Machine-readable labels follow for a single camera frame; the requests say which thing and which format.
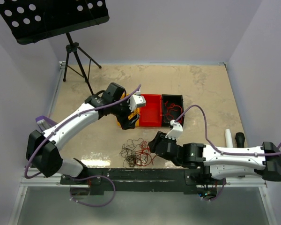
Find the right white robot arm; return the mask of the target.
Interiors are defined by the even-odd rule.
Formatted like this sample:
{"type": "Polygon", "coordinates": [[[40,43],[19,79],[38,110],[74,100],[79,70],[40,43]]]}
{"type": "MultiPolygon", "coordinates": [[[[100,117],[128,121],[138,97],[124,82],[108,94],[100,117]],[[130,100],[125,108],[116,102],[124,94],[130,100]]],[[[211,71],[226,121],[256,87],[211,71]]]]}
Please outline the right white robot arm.
{"type": "Polygon", "coordinates": [[[175,166],[201,168],[200,181],[210,184],[227,177],[259,176],[281,182],[281,152],[272,142],[251,148],[222,148],[210,144],[187,143],[182,146],[163,132],[148,144],[150,152],[175,166]]]}

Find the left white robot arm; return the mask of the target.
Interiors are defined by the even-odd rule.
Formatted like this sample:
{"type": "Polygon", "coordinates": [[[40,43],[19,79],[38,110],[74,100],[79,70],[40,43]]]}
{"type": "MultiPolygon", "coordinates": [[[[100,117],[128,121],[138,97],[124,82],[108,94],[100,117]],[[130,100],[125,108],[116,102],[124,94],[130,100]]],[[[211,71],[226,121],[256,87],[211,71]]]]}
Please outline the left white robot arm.
{"type": "Polygon", "coordinates": [[[28,137],[26,150],[28,163],[24,177],[33,178],[32,175],[28,175],[28,168],[32,165],[45,177],[61,173],[70,176],[77,184],[84,183],[88,178],[88,173],[84,170],[86,166],[77,159],[63,159],[59,152],[85,127],[109,114],[117,118],[123,130],[134,129],[140,116],[138,114],[132,118],[129,116],[138,107],[145,106],[146,100],[141,96],[139,87],[123,97],[125,93],[125,88],[112,82],[106,90],[86,98],[76,111],[60,123],[42,132],[37,130],[31,132],[28,137]]]}

